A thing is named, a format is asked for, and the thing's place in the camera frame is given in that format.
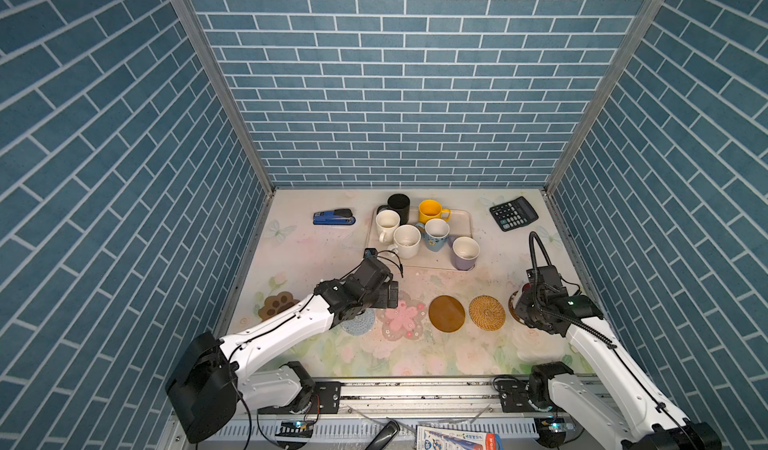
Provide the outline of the grey blue woven coaster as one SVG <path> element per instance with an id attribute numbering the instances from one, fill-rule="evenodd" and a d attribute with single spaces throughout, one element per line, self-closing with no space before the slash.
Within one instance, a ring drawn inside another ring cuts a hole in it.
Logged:
<path id="1" fill-rule="evenodd" d="M 363 313 L 352 320 L 344 321 L 341 324 L 342 329 L 352 336 L 362 336 L 370 332 L 376 322 L 376 316 L 373 309 L 366 309 Z"/>

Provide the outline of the beige serving tray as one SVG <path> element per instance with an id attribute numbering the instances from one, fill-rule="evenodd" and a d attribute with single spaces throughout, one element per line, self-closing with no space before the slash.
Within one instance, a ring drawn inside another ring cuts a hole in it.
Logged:
<path id="1" fill-rule="evenodd" d="M 379 241 L 380 232 L 377 230 L 376 224 L 377 214 L 377 209 L 374 209 L 364 247 L 375 248 L 378 252 L 394 251 L 394 243 L 385 244 Z M 450 226 L 450 237 L 473 237 L 472 216 L 468 211 L 453 210 L 448 225 Z M 428 245 L 423 240 L 420 240 L 417 254 L 412 258 L 405 259 L 403 265 L 408 268 L 455 271 L 451 255 L 452 250 L 448 243 L 445 243 L 439 251 L 433 252 L 428 249 Z"/>

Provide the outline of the pink flower coaster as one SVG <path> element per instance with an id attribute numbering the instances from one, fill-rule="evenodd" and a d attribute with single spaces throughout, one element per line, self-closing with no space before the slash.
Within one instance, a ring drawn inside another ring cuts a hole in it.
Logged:
<path id="1" fill-rule="evenodd" d="M 382 336 L 388 341 L 420 339 L 423 336 L 423 320 L 426 317 L 427 305 L 410 298 L 405 292 L 399 294 L 394 308 L 376 311 L 376 318 L 382 324 Z"/>

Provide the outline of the paw print coaster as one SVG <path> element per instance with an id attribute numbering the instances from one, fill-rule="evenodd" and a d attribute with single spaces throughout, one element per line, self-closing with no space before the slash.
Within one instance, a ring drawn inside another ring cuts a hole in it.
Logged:
<path id="1" fill-rule="evenodd" d="M 298 303 L 298 300 L 290 292 L 280 292 L 265 299 L 261 307 L 257 309 L 256 315 L 263 321 L 269 320 L 286 310 L 291 309 Z"/>

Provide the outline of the dark brown round coaster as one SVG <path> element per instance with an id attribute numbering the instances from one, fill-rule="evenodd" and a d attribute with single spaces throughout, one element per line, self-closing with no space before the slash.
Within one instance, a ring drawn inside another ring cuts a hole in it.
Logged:
<path id="1" fill-rule="evenodd" d="M 513 317 L 513 319 L 516 322 L 524 325 L 523 319 L 516 313 L 516 310 L 515 310 L 515 305 L 519 301 L 520 296 L 521 296 L 521 290 L 517 290 L 510 295 L 508 300 L 508 310 L 510 315 Z"/>

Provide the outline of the lavender mug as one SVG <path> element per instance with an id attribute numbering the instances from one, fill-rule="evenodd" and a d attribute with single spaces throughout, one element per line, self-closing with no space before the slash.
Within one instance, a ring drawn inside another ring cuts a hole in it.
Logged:
<path id="1" fill-rule="evenodd" d="M 451 262 L 456 270 L 470 271 L 475 267 L 480 255 L 480 246 L 473 238 L 466 236 L 451 238 L 449 245 Z"/>

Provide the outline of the yellow mug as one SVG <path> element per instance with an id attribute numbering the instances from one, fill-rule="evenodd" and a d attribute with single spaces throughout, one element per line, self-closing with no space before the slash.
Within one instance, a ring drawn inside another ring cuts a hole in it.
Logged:
<path id="1" fill-rule="evenodd" d="M 433 219 L 448 221 L 450 216 L 451 210 L 435 200 L 424 200 L 418 206 L 418 222 L 424 225 Z"/>

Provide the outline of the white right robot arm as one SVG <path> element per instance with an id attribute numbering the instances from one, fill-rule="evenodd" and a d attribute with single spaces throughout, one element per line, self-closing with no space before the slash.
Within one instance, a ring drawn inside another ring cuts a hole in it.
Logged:
<path id="1" fill-rule="evenodd" d="M 705 422 L 695 423 L 644 373 L 598 306 L 571 295 L 557 269 L 533 266 L 515 313 L 529 328 L 564 338 L 589 363 L 614 401 L 609 406 L 563 362 L 535 365 L 526 392 L 541 412 L 560 409 L 605 449 L 719 449 Z"/>

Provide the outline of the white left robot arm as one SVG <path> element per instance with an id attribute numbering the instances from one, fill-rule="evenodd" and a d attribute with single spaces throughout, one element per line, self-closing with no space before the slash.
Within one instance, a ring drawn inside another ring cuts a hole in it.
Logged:
<path id="1" fill-rule="evenodd" d="M 303 300 L 239 333 L 210 332 L 188 344 L 165 391 L 187 441 L 197 444 L 223 428 L 239 410 L 302 412 L 315 382 L 292 361 L 274 371 L 264 365 L 291 347 L 351 321 L 370 308 L 397 307 L 399 261 L 370 253 L 339 279 L 318 283 Z"/>

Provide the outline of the cork woven coaster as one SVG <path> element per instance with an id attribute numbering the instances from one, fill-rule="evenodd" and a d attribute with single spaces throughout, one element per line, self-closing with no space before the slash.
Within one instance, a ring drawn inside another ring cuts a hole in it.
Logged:
<path id="1" fill-rule="evenodd" d="M 488 295 L 475 297 L 470 302 L 469 315 L 478 328 L 488 332 L 500 330 L 506 321 L 501 303 Z"/>

